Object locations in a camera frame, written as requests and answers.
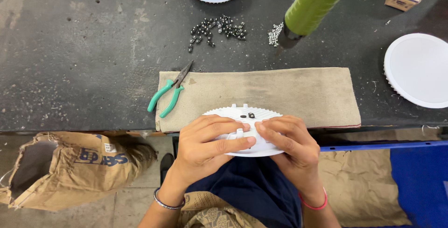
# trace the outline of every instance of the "person's left hand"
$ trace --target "person's left hand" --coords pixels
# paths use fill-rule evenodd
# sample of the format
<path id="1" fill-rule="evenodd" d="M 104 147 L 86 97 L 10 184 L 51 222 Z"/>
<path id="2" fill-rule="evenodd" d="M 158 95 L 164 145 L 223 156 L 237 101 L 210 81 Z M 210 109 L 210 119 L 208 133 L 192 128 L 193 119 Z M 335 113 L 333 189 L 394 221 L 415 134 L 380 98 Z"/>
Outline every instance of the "person's left hand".
<path id="1" fill-rule="evenodd" d="M 238 128 L 248 131 L 250 126 L 218 115 L 201 116 L 182 128 L 179 151 L 170 168 L 170 176 L 187 188 L 218 171 L 224 163 L 233 158 L 226 153 L 248 149 L 255 144 L 255 137 L 210 142 L 221 134 L 236 132 Z"/>

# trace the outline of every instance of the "pink wrist band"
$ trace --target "pink wrist band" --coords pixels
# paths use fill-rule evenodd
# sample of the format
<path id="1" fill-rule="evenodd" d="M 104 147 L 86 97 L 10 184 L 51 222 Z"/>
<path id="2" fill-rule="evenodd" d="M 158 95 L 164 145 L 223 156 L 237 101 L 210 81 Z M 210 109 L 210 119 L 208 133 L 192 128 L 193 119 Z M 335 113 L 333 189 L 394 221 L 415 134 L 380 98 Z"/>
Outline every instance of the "pink wrist band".
<path id="1" fill-rule="evenodd" d="M 309 205 L 303 200 L 303 197 L 302 197 L 302 195 L 300 195 L 300 192 L 299 192 L 299 197 L 300 197 L 300 200 L 302 201 L 303 205 L 305 205 L 306 207 L 308 207 L 308 208 L 310 208 L 310 209 L 312 209 L 312 210 L 321 210 L 321 209 L 323 209 L 323 208 L 325 208 L 325 207 L 327 206 L 327 202 L 328 202 L 327 191 L 325 191 L 325 188 L 323 188 L 323 192 L 325 193 L 325 202 L 323 203 L 323 205 L 322 205 L 321 207 L 318 207 L 318 208 L 314 208 L 314 207 L 309 206 Z"/>

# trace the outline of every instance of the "pile of black parts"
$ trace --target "pile of black parts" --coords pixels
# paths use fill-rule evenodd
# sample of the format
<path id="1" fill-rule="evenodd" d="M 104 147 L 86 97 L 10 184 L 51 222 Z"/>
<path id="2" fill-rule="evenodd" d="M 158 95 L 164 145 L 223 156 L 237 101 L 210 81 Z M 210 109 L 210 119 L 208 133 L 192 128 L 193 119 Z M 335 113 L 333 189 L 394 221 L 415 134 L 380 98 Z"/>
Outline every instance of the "pile of black parts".
<path id="1" fill-rule="evenodd" d="M 220 18 L 204 18 L 204 21 L 194 26 L 190 31 L 192 37 L 188 44 L 188 52 L 193 52 L 193 44 L 199 44 L 203 37 L 207 39 L 207 45 L 215 47 L 215 43 L 211 42 L 213 36 L 211 29 L 215 26 L 218 26 L 218 33 L 224 33 L 227 38 L 234 36 L 238 40 L 246 40 L 247 31 L 244 29 L 244 22 L 241 22 L 239 25 L 234 25 L 233 19 L 226 15 Z"/>

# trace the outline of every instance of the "pile of small screws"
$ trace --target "pile of small screws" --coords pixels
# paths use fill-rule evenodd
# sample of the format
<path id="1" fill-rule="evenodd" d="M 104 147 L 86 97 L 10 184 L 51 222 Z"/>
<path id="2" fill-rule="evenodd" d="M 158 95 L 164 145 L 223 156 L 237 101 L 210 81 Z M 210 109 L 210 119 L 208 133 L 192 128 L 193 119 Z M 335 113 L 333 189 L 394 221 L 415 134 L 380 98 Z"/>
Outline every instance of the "pile of small screws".
<path id="1" fill-rule="evenodd" d="M 233 25 L 233 19 L 230 16 L 223 15 L 220 18 L 204 18 L 200 24 L 194 26 L 190 34 L 193 36 L 190 39 L 190 44 L 188 44 L 188 52 L 193 52 L 193 44 L 199 44 L 202 41 L 202 36 L 207 38 L 207 45 L 215 47 L 215 43 L 211 42 L 213 34 L 211 29 L 218 26 L 218 33 L 224 32 L 227 38 L 234 36 L 238 40 L 246 40 L 247 31 L 244 29 L 244 22 L 239 25 Z"/>
<path id="2" fill-rule="evenodd" d="M 283 30 L 283 23 L 279 25 L 274 25 L 274 29 L 272 32 L 267 33 L 269 36 L 269 45 L 274 45 L 274 47 L 277 47 L 278 41 L 277 38 L 279 38 L 280 32 Z"/>

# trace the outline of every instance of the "finger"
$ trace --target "finger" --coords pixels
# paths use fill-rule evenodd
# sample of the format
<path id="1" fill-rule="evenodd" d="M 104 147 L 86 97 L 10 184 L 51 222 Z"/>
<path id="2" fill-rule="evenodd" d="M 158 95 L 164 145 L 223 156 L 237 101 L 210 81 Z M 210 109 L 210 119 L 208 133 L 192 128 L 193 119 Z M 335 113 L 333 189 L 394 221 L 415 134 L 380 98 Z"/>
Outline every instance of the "finger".
<path id="1" fill-rule="evenodd" d="M 306 128 L 305 122 L 303 121 L 303 119 L 295 117 L 295 116 L 291 116 L 291 115 L 283 115 L 281 117 L 272 117 L 270 119 L 264 119 L 263 121 L 266 120 L 278 120 L 278 121 L 283 121 L 283 122 L 290 122 L 290 123 L 294 123 L 296 126 L 298 126 L 304 133 L 308 133 L 308 129 Z"/>
<path id="2" fill-rule="evenodd" d="M 255 128 L 261 137 L 274 144 L 281 150 L 285 151 L 289 155 L 297 156 L 300 149 L 302 148 L 293 139 L 283 136 L 276 131 L 266 128 L 261 122 L 255 122 Z"/>
<path id="3" fill-rule="evenodd" d="M 210 118 L 210 117 L 219 117 L 216 114 L 212 114 L 212 115 L 201 115 L 200 117 L 198 117 L 197 119 L 193 120 L 192 122 L 190 122 L 190 124 L 186 125 L 185 127 L 182 128 L 182 130 L 186 131 L 194 126 L 196 126 L 199 122 L 203 121 L 205 118 Z"/>
<path id="4" fill-rule="evenodd" d="M 279 133 L 286 134 L 287 137 L 295 140 L 299 144 L 308 144 L 312 142 L 312 137 L 305 134 L 296 124 L 288 121 L 269 120 L 262 123 L 263 126 Z"/>
<path id="5" fill-rule="evenodd" d="M 250 125 L 248 123 L 241 122 L 225 122 L 225 123 L 214 123 L 209 125 L 197 132 L 197 137 L 199 141 L 207 142 L 221 134 L 236 132 L 238 128 L 243 128 L 243 131 L 249 131 Z"/>
<path id="6" fill-rule="evenodd" d="M 286 168 L 291 163 L 285 153 L 271 155 L 270 157 L 275 163 L 277 163 L 279 168 Z"/>
<path id="7" fill-rule="evenodd" d="M 221 154 L 237 152 L 255 145 L 255 137 L 238 138 L 234 140 L 216 140 L 201 145 L 201 153 L 204 159 L 216 157 Z"/>
<path id="8" fill-rule="evenodd" d="M 203 117 L 201 121 L 198 121 L 194 125 L 192 125 L 189 131 L 196 132 L 214 123 L 225 123 L 225 122 L 235 122 L 235 120 L 228 117 L 221 117 L 218 115 L 207 115 L 206 117 Z"/>

